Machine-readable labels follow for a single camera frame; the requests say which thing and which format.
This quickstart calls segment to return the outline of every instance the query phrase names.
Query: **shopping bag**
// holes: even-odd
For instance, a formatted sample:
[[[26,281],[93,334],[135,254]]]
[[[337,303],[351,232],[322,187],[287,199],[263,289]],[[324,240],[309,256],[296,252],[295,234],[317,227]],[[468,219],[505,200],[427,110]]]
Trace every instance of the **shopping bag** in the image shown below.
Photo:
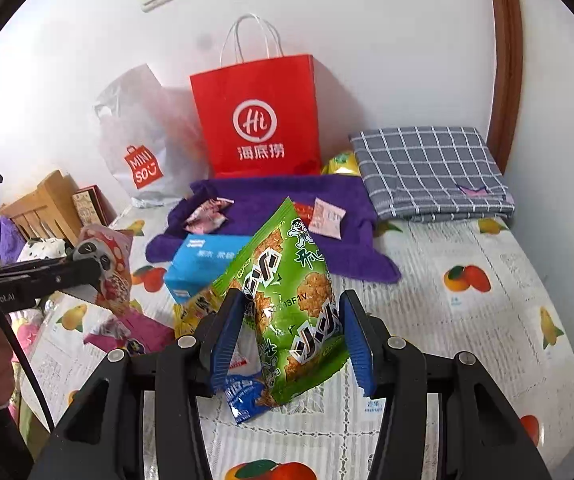
[[[94,111],[100,154],[134,205],[177,201],[191,182],[208,176],[204,140],[147,65],[113,81]]]
[[[244,62],[238,25],[247,18],[265,35],[267,59]],[[222,67],[232,32],[237,63]],[[235,21],[222,49],[221,68],[190,77],[215,176],[320,173],[312,56],[284,56],[273,25],[255,14]]]

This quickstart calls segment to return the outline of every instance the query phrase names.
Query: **white wall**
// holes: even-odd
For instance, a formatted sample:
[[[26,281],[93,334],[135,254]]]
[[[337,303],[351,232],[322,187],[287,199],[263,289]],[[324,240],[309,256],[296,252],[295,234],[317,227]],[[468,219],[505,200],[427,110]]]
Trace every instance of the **white wall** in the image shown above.
[[[512,231],[574,349],[574,15],[560,0],[521,4],[525,73],[506,172],[517,203]],[[574,450],[555,471],[573,476]]]
[[[95,97],[142,62],[163,85],[189,89],[190,74],[217,66],[229,25],[248,11],[279,29],[286,53],[320,62],[325,155],[360,128],[470,124],[486,132],[491,0],[174,0],[148,14],[137,0],[28,0],[0,33],[0,202],[58,168],[80,186],[98,184],[122,209],[127,197],[96,152]],[[255,40],[251,24],[242,31]]]

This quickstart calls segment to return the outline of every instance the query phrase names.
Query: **white circle logo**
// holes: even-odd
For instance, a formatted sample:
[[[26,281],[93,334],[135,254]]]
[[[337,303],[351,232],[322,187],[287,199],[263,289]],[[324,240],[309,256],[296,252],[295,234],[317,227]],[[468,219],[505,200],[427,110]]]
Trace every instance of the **white circle logo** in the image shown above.
[[[265,142],[276,131],[277,121],[273,108],[258,99],[249,99],[234,110],[234,128],[249,142]]]

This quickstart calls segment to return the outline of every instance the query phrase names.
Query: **gray checkered fabric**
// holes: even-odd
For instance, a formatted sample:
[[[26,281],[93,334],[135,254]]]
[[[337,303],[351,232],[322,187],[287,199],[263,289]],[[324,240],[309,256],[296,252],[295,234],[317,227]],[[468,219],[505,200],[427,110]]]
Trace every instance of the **gray checkered fabric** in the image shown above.
[[[412,126],[350,136],[382,220],[509,217],[514,200],[475,128]]]

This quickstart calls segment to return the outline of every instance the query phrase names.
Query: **silver screw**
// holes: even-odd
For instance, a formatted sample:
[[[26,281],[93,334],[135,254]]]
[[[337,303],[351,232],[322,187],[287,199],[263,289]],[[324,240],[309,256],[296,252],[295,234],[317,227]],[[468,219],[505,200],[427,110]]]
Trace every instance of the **silver screw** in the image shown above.
[[[474,357],[474,354],[470,354],[469,352],[461,352],[458,354],[458,361],[464,365],[471,366],[476,362],[476,358]]]
[[[178,346],[180,348],[191,348],[196,344],[196,338],[193,335],[183,335],[178,339]]]
[[[109,354],[107,354],[107,360],[110,363],[117,363],[123,357],[125,357],[125,352],[124,352],[124,350],[121,350],[120,348],[115,348],[111,352],[109,352]]]
[[[390,337],[389,339],[387,339],[387,344],[391,347],[394,348],[395,350],[400,350],[405,348],[405,345],[407,344],[407,341],[405,341],[403,338],[398,337],[397,335]]]

